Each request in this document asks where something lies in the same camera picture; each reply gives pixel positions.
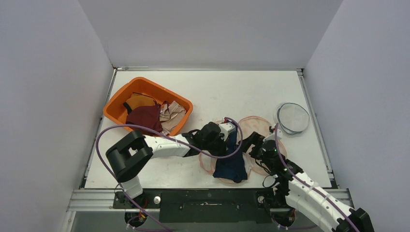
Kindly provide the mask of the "floral padded bra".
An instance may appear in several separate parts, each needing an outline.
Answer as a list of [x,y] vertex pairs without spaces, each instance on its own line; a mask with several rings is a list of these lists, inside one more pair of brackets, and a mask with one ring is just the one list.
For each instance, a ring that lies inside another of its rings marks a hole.
[[[272,124],[269,121],[259,116],[248,116],[246,118],[241,119],[238,122],[238,124],[242,129],[244,138],[248,137],[254,131],[266,137],[270,134],[269,127],[272,126]],[[262,166],[257,165],[255,162],[255,159],[252,158],[248,153],[243,153],[243,159],[245,161],[245,168],[248,174],[247,180],[249,180],[250,175],[267,176],[267,172],[265,171],[266,165],[264,164]],[[211,158],[201,153],[199,154],[198,160],[199,160],[200,167],[205,172],[207,172],[209,175],[213,177],[217,159]],[[222,178],[216,178],[216,179],[218,179],[220,182],[226,185],[239,185],[247,181],[247,180],[244,180],[240,183],[234,183],[233,181],[230,181],[227,179],[222,179]]]

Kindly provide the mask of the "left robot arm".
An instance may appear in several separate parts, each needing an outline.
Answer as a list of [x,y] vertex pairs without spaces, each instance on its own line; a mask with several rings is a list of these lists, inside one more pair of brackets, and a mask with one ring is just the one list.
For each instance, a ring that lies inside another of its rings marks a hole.
[[229,139],[235,139],[238,127],[232,121],[217,124],[209,122],[200,130],[176,136],[146,135],[150,129],[135,126],[105,155],[115,180],[124,189],[126,203],[138,208],[144,203],[143,188],[138,174],[149,160],[164,157],[192,157],[199,154],[213,157],[232,156],[228,150]]

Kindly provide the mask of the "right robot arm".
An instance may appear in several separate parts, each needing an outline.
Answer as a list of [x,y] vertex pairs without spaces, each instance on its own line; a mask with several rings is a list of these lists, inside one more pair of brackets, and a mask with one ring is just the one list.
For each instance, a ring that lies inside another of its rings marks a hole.
[[372,232],[369,214],[354,209],[321,188],[297,164],[285,158],[279,148],[279,138],[272,139],[253,132],[238,143],[241,151],[261,161],[268,173],[275,177],[274,203],[289,206],[302,213],[324,232]]

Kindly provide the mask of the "navy blue bra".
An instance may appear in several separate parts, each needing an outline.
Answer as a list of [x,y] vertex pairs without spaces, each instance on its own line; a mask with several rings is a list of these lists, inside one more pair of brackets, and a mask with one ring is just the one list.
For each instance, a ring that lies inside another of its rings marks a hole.
[[[238,145],[237,141],[237,126],[232,133],[229,134],[225,142],[222,139],[217,141],[216,148],[210,153],[213,156],[227,156],[236,151]],[[215,164],[215,171],[213,173],[214,178],[222,178],[233,181],[234,183],[240,183],[248,179],[248,174],[245,168],[245,161],[241,151],[235,152],[232,156],[224,159],[217,159]]]

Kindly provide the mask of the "dark red bra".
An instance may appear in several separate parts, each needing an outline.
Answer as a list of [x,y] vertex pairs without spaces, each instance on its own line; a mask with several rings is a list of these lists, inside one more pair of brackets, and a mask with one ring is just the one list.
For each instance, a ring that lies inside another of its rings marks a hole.
[[126,124],[133,124],[152,129],[156,132],[162,132],[162,121],[160,121],[161,109],[163,106],[168,106],[169,103],[164,101],[163,104],[155,104],[152,106],[139,106],[135,109],[127,103],[123,103],[127,110]]

